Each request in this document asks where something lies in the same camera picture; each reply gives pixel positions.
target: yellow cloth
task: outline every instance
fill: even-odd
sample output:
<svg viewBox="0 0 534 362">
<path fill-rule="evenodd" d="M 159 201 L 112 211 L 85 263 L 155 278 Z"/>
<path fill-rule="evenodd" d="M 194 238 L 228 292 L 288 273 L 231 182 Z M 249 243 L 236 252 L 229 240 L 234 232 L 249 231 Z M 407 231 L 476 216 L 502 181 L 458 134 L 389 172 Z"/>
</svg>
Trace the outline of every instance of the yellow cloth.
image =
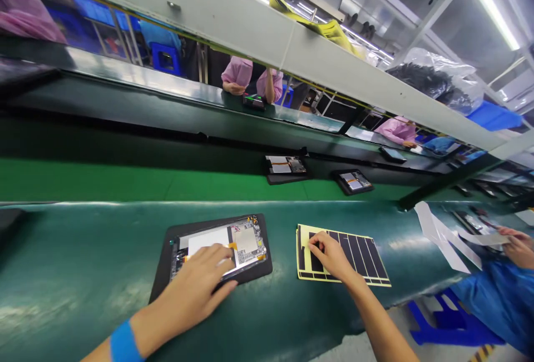
<svg viewBox="0 0 534 362">
<path fill-rule="evenodd" d="M 329 41 L 336 43 L 337 45 L 341 46 L 341 48 L 353 53 L 358 58 L 365 60 L 365 54 L 350 43 L 349 39 L 336 20 L 330 20 L 325 24 L 313 23 L 293 12 L 291 6 L 289 6 L 284 0 L 269 0 L 269 6 L 288 16 L 289 18 L 298 21 L 300 24 L 305 25 L 310 30 L 316 32 L 320 36 L 325 37 Z"/>
</svg>

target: pink uniform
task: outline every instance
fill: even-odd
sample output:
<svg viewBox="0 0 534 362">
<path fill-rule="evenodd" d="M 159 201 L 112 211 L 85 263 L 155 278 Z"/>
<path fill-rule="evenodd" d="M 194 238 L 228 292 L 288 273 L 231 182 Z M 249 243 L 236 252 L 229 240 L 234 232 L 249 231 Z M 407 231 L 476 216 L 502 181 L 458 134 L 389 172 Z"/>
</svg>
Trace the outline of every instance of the pink uniform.
<svg viewBox="0 0 534 362">
<path fill-rule="evenodd" d="M 0 31 L 67 43 L 41 0 L 0 0 Z"/>
<path fill-rule="evenodd" d="M 374 132 L 382 134 L 388 140 L 402 145 L 403 141 L 416 141 L 416 128 L 408 123 L 408 119 L 397 116 L 382 123 Z"/>
<path fill-rule="evenodd" d="M 232 56 L 230 63 L 226 66 L 226 70 L 221 75 L 222 81 L 246 87 L 250 84 L 250 79 L 252 78 L 252 65 L 252 61 L 248 59 Z M 271 69 L 271 73 L 273 74 L 274 102 L 276 102 L 282 96 L 282 78 L 284 74 L 275 69 Z M 256 83 L 258 95 L 261 97 L 265 96 L 266 79 L 267 70 L 263 72 Z"/>
</svg>

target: blue wristband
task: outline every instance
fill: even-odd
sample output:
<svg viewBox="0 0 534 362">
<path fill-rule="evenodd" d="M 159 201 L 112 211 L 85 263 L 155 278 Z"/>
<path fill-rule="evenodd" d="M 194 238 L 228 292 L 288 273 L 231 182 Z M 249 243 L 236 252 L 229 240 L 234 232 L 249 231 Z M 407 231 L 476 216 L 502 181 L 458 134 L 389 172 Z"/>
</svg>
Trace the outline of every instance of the blue wristband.
<svg viewBox="0 0 534 362">
<path fill-rule="evenodd" d="M 111 335 L 112 362 L 144 362 L 135 344 L 134 332 L 130 320 L 126 320 Z"/>
</svg>

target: worker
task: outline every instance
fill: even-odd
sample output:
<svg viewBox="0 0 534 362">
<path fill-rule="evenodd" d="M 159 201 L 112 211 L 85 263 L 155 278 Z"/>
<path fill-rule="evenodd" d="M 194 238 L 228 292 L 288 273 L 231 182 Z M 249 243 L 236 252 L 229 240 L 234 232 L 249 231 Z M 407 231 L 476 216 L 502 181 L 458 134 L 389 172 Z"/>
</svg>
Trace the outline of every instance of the worker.
<svg viewBox="0 0 534 362">
<path fill-rule="evenodd" d="M 248 59 L 232 56 L 226 70 L 222 73 L 222 88 L 232 95 L 243 95 L 245 92 L 257 93 L 266 103 L 273 104 L 282 96 L 282 78 L 284 74 L 272 68 L 266 69 Z"/>
<path fill-rule="evenodd" d="M 397 116 L 386 120 L 375 132 L 382 134 L 388 140 L 407 148 L 415 148 L 416 144 L 416 127 L 411 121 L 402 116 Z"/>
<path fill-rule="evenodd" d="M 322 231 L 310 239 L 309 247 L 324 267 L 345 284 L 354 299 L 377 361 L 418 361 L 363 277 L 350 265 L 341 245 Z M 123 323 L 82 362 L 139 362 L 202 322 L 238 284 L 229 281 L 212 294 L 223 274 L 234 268 L 232 255 L 232 249 L 220 244 L 201 248 L 152 304 Z"/>
<path fill-rule="evenodd" d="M 67 43 L 41 0 L 0 0 L 0 33 Z"/>
<path fill-rule="evenodd" d="M 485 261 L 483 271 L 451 289 L 492 332 L 534 360 L 534 240 L 508 227 L 499 233 L 510 240 L 502 246 L 508 258 Z"/>
</svg>

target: floor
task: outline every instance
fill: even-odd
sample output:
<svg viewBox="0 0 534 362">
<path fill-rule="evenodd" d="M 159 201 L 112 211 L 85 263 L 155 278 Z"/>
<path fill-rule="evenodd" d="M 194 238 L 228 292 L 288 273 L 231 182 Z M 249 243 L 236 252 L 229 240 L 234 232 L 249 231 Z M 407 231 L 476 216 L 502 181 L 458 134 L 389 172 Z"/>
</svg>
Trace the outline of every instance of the floor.
<svg viewBox="0 0 534 362">
<path fill-rule="evenodd" d="M 418 300 L 418 305 L 427 317 L 429 322 L 430 311 L 439 310 L 434 298 Z M 401 333 L 407 339 L 408 344 L 415 351 L 421 362 L 469 362 L 478 351 L 478 347 L 464 347 L 452 345 L 417 345 L 411 335 L 410 330 L 417 330 L 417 323 L 413 320 L 411 313 L 406 306 L 391 308 L 389 316 L 393 319 Z M 373 349 L 367 337 L 367 333 L 357 336 L 346 336 L 341 345 L 328 351 L 327 353 L 313 359 L 311 362 L 376 362 Z M 528 358 L 518 351 L 506 346 L 497 346 L 487 359 L 487 362 L 527 362 Z"/>
</svg>

